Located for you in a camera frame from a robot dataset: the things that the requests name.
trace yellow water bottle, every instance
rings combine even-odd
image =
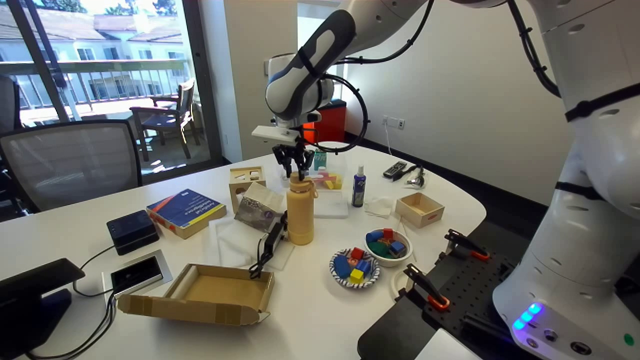
[[[300,180],[291,174],[287,192],[287,222],[289,241],[295,245],[306,245],[314,239],[314,199],[318,197],[311,179]]]

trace blue spray bottle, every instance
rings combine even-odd
[[[351,205],[354,208],[361,208],[364,205],[364,187],[367,184],[367,177],[364,176],[364,165],[358,166],[358,173],[353,176],[353,197]]]

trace remote control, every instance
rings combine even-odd
[[[394,166],[388,168],[387,171],[383,172],[382,176],[386,177],[387,179],[391,179],[396,172],[402,171],[405,166],[406,163],[404,161],[398,161],[394,164]]]

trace white bowl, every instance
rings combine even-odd
[[[331,273],[331,276],[333,276],[333,278],[338,282],[338,284],[344,286],[345,288],[350,288],[350,289],[368,288],[373,284],[375,284],[378,278],[380,277],[380,265],[378,261],[374,258],[374,254],[368,251],[364,252],[362,259],[371,263],[371,271],[367,274],[367,276],[365,277],[365,281],[362,284],[354,284],[351,281],[349,281],[349,278],[341,279],[338,276],[338,274],[335,272],[335,265],[333,264],[333,262],[335,261],[335,257],[338,255],[345,255],[346,257],[349,257],[352,250],[353,249],[342,249],[336,252],[331,257],[331,260],[329,261],[329,272]]]
[[[372,231],[382,231],[383,229],[373,229]],[[397,258],[397,259],[387,259],[387,258],[383,258],[382,256],[378,256],[376,254],[374,254],[373,251],[371,251],[371,249],[369,248],[369,245],[367,244],[367,239],[365,238],[364,240],[364,246],[365,246],[365,250],[367,252],[371,253],[371,256],[373,256],[374,259],[378,260],[378,262],[380,263],[380,266],[384,266],[385,268],[392,268],[394,266],[398,266],[400,265],[404,260],[407,260],[411,254],[413,253],[413,245],[411,244],[411,241],[409,240],[409,238],[407,238],[405,235],[397,232],[394,230],[394,240],[395,241],[400,241],[405,247],[406,247],[406,254],[401,257],[401,258]]]

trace roof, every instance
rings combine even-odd
[[[38,15],[49,40],[116,40],[116,37],[107,34],[107,32],[131,31],[136,33],[136,23],[133,16],[89,15],[44,9],[38,9]],[[31,29],[39,39],[31,18],[28,18]],[[148,28],[147,32],[137,33],[131,40],[182,42],[177,17],[148,17]],[[0,6],[0,40],[22,40],[22,35],[8,6]]]

